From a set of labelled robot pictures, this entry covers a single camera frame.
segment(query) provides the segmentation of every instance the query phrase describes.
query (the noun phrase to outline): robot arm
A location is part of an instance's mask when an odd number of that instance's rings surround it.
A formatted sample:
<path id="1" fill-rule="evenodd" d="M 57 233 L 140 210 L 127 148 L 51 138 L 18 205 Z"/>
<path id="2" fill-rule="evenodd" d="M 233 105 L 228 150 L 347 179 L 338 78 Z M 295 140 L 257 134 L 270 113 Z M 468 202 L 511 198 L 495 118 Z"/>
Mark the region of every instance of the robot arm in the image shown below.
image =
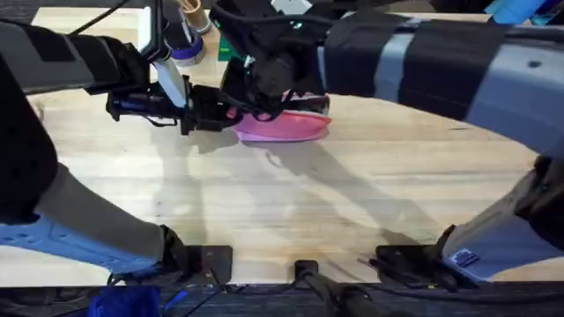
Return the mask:
<path id="1" fill-rule="evenodd" d="M 273 18 L 283 19 L 281 3 L 220 0 L 211 11 L 239 54 L 255 58 L 249 82 L 262 92 L 389 100 L 489 129 L 543 156 L 507 196 L 436 245 L 378 247 L 371 264 L 382 280 L 455 291 L 564 255 L 554 208 L 563 189 L 564 31 L 423 21 L 370 8 L 350 14 L 342 4 L 306 7 L 286 16 L 293 23 L 284 27 Z"/>
<path id="2" fill-rule="evenodd" d="M 26 94 L 85 88 L 108 93 L 107 110 L 116 120 L 123 114 L 169 118 L 181 122 L 183 134 L 235 124 L 237 118 L 225 117 L 228 106 L 218 103 L 217 88 L 193 86 L 176 68 L 163 67 L 159 82 L 149 81 L 150 63 L 169 63 L 162 4 L 153 4 L 151 40 L 140 52 L 108 37 L 0 22 L 6 40 L 0 48 L 0 142 L 7 150 L 0 157 L 0 244 L 89 262 L 118 278 L 149 283 L 192 278 L 202 272 L 208 253 L 223 255 L 220 265 L 230 267 L 231 247 L 184 246 L 164 225 L 137 219 L 82 185 L 57 162 L 26 100 Z M 216 270 L 226 283 L 230 269 Z"/>

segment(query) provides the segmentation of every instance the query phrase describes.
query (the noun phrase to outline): green object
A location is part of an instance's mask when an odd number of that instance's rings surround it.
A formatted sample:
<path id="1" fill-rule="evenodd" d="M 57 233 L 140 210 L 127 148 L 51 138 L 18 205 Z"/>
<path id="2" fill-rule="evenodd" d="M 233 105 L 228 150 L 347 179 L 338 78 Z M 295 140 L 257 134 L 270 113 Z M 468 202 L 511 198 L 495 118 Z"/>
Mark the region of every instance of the green object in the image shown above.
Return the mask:
<path id="1" fill-rule="evenodd" d="M 218 61 L 220 62 L 228 62 L 231 57 L 239 57 L 241 58 L 237 52 L 233 49 L 231 44 L 223 37 L 219 39 L 219 53 L 218 53 Z"/>

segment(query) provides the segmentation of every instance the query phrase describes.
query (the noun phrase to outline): wooden tabletop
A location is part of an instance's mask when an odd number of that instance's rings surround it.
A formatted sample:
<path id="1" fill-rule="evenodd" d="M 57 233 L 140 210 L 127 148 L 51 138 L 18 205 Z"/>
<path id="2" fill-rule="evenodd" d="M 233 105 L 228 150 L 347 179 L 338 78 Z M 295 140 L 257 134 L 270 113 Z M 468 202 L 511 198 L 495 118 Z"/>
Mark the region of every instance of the wooden tabletop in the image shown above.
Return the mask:
<path id="1" fill-rule="evenodd" d="M 41 8 L 33 23 L 66 33 L 102 11 Z M 135 43 L 137 13 L 119 10 L 87 33 Z M 217 62 L 218 31 L 204 41 L 204 61 L 182 71 L 218 85 L 226 67 Z M 114 122 L 106 96 L 83 91 L 31 100 L 79 180 L 172 227 L 186 244 L 232 246 L 234 283 L 285 283 L 297 259 L 318 260 L 338 281 L 376 282 L 359 257 L 382 244 L 435 243 L 507 193 L 536 156 L 483 129 L 379 100 L 331 96 L 329 135 L 293 144 L 242 144 L 230 130 L 185 137 L 141 118 Z M 542 262 L 496 280 L 562 280 L 563 265 Z M 9 247 L 0 249 L 0 270 L 2 286 L 104 284 L 108 274 Z"/>

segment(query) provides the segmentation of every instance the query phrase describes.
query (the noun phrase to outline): pink object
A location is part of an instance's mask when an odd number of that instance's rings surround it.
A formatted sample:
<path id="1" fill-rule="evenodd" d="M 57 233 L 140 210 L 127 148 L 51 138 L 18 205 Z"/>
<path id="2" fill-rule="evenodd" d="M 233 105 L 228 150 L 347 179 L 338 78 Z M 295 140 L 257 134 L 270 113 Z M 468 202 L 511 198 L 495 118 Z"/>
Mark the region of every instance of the pink object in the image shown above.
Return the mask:
<path id="1" fill-rule="evenodd" d="M 260 122 L 246 114 L 233 130 L 241 141 L 307 141 L 325 136 L 330 122 L 331 118 L 310 112 L 285 111 L 271 122 Z"/>

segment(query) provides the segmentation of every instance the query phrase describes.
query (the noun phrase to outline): black cable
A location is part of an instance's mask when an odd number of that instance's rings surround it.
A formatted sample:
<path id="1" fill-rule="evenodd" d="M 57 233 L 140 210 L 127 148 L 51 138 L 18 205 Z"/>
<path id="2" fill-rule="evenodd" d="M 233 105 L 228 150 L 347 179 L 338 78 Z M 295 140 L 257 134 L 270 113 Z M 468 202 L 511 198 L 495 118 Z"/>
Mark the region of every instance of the black cable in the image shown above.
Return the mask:
<path id="1" fill-rule="evenodd" d="M 455 302 L 455 303 L 464 303 L 464 304 L 471 304 L 471 305 L 530 305 L 530 304 L 539 304 L 545 303 L 554 300 L 562 300 L 564 299 L 564 293 L 551 293 L 551 294 L 544 294 L 544 295 L 537 295 L 537 296 L 528 296 L 528 297 L 520 297 L 520 298 L 497 298 L 497 299 L 477 299 L 477 298 L 465 298 L 459 296 L 445 296 L 445 295 L 431 295 L 431 294 L 419 294 L 414 292 L 405 292 L 405 291 L 395 291 L 388 288 L 384 288 L 377 285 L 363 285 L 373 291 L 381 291 L 388 293 L 389 295 L 399 296 L 399 297 L 406 297 L 411 299 L 426 299 L 426 300 L 433 300 L 433 301 L 446 301 L 446 302 Z"/>
<path id="2" fill-rule="evenodd" d="M 86 30 L 87 28 L 89 28 L 90 26 L 95 25 L 96 23 L 102 21 L 104 18 L 106 18 L 108 15 L 114 13 L 117 9 L 123 7 L 126 3 L 128 3 L 130 0 L 122 0 L 119 3 L 117 3 L 116 5 L 114 5 L 113 7 L 111 7 L 110 9 L 108 9 L 107 11 L 105 11 L 104 13 L 100 14 L 98 17 L 91 19 L 90 21 L 86 22 L 84 25 L 82 25 L 81 27 L 79 27 L 78 29 L 70 32 L 70 35 L 77 35 L 80 34 L 82 32 L 84 32 L 84 30 Z"/>
<path id="3" fill-rule="evenodd" d="M 187 312 L 184 317 L 189 317 L 191 316 L 193 313 L 196 312 L 196 310 L 198 310 L 200 307 L 204 306 L 205 303 L 209 302 L 210 300 L 212 300 L 214 297 L 218 296 L 221 293 L 221 290 L 217 290 L 215 291 L 212 295 L 206 297 L 205 299 L 202 299 L 199 303 L 197 303 L 197 305 L 195 305 L 194 307 L 192 307 L 192 309 L 189 310 L 189 312 Z"/>
<path id="4" fill-rule="evenodd" d="M 333 26 L 333 21 L 327 18 L 321 18 L 311 15 L 301 15 L 301 14 L 287 14 L 287 15 L 280 15 L 274 17 L 266 17 L 266 18 L 248 18 L 243 17 L 240 15 L 233 14 L 229 11 L 226 11 L 219 4 L 215 3 L 213 5 L 213 9 L 219 13 L 220 15 L 224 16 L 225 18 L 230 18 L 239 22 L 248 23 L 248 24 L 275 24 L 275 23 L 282 23 L 282 22 L 308 22 L 308 23 L 317 23 L 323 26 Z"/>

